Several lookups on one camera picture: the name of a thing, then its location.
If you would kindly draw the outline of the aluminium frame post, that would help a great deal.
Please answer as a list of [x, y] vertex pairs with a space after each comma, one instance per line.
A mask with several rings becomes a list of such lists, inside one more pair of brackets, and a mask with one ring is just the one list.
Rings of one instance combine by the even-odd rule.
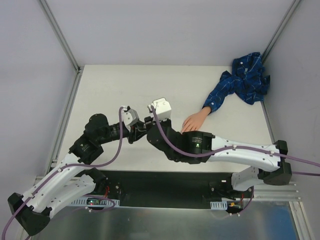
[[295, 15], [295, 13], [297, 12], [297, 10], [299, 9], [300, 5], [303, 2], [304, 2], [303, 0], [293, 0], [291, 2], [291, 4], [289, 5], [289, 8], [286, 10], [283, 18], [281, 19], [279, 25], [277, 26], [275, 32], [273, 33], [270, 41], [268, 42], [268, 44], [262, 54], [261, 62], [263, 65], [266, 63], [268, 57], [270, 56], [271, 52], [273, 51], [273, 49], [276, 45], [276, 43], [278, 42], [278, 40], [280, 39], [280, 37], [284, 33], [286, 27], [288, 26], [291, 19], [293, 18], [293, 16]]
[[54, 16], [54, 13], [49, 6], [49, 3], [47, 0], [38, 0], [37, 1], [39, 6], [41, 7], [46, 19], [48, 20], [49, 25], [51, 26], [60, 46], [62, 47], [62, 50], [64, 51], [66, 57], [68, 58], [70, 64], [72, 65], [75, 72], [78, 74], [81, 72], [82, 68], [78, 61], [76, 60], [72, 49], [70, 48], [70, 45], [68, 44], [62, 29], [59, 26], [59, 23]]

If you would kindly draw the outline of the right aluminium frame post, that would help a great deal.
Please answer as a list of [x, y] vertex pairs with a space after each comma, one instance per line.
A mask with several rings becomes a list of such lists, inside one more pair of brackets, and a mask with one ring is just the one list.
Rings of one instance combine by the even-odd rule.
[[289, 8], [286, 10], [283, 18], [281, 19], [279, 25], [277, 26], [275, 32], [273, 33], [270, 41], [268, 42], [268, 44], [262, 54], [261, 62], [263, 65], [266, 63], [268, 57], [270, 56], [271, 52], [273, 51], [273, 49], [276, 45], [276, 43], [278, 42], [278, 40], [280, 39], [280, 37], [284, 33], [286, 27], [288, 26], [291, 19], [293, 18], [293, 16], [295, 15], [295, 13], [297, 12], [297, 10], [299, 9], [300, 5], [303, 2], [304, 2], [303, 0], [293, 0], [291, 2], [291, 4], [289, 5]]

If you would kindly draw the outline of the mannequin hand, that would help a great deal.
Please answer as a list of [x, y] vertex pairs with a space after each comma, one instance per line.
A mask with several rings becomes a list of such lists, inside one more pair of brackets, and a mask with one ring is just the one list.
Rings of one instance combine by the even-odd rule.
[[199, 112], [190, 115], [183, 122], [181, 133], [198, 131], [210, 113], [211, 108], [209, 106], [205, 106]]

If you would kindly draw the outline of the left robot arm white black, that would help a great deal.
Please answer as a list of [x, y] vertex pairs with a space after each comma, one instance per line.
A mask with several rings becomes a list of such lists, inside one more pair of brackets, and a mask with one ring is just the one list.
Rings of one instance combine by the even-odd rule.
[[69, 203], [93, 192], [102, 194], [106, 177], [99, 171], [101, 164], [93, 162], [104, 152], [102, 145], [112, 141], [133, 143], [152, 126], [152, 117], [140, 120], [129, 107], [120, 108], [118, 123], [110, 125], [107, 117], [97, 113], [89, 118], [83, 134], [69, 148], [41, 181], [22, 194], [14, 192], [8, 198], [12, 219], [17, 220], [29, 236], [40, 233], [51, 219]]

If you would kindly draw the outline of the blue plaid shirt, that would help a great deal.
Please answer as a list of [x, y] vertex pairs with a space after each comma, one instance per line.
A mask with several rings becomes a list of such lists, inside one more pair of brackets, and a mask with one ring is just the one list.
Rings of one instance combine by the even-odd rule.
[[268, 93], [271, 77], [265, 75], [262, 54], [252, 52], [232, 62], [231, 72], [224, 71], [214, 89], [208, 94], [203, 108], [216, 112], [229, 95], [237, 95], [248, 105], [264, 101]]

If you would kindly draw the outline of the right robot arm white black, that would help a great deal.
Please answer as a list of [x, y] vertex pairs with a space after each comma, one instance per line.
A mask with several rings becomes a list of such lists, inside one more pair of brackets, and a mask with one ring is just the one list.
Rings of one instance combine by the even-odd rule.
[[209, 132], [190, 131], [180, 133], [171, 127], [171, 121], [153, 122], [147, 130], [147, 141], [168, 160], [190, 165], [227, 162], [245, 165], [234, 172], [225, 184], [225, 192], [237, 197], [258, 184], [288, 185], [292, 178], [291, 165], [283, 154], [288, 152], [283, 140], [274, 144], [256, 145], [232, 141]]

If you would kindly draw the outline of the left aluminium frame post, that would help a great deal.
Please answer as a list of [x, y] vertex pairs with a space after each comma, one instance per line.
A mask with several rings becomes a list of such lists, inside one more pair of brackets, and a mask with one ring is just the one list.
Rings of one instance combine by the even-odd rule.
[[66, 57], [68, 58], [70, 64], [72, 65], [75, 72], [78, 74], [81, 72], [82, 68], [78, 61], [76, 60], [72, 49], [70, 48], [70, 45], [68, 44], [62, 29], [59, 26], [59, 23], [54, 16], [54, 13], [49, 6], [49, 3], [47, 0], [38, 0], [37, 1], [39, 6], [41, 7], [46, 19], [48, 20], [49, 25], [51, 26], [60, 46], [62, 47], [62, 50], [64, 51]]

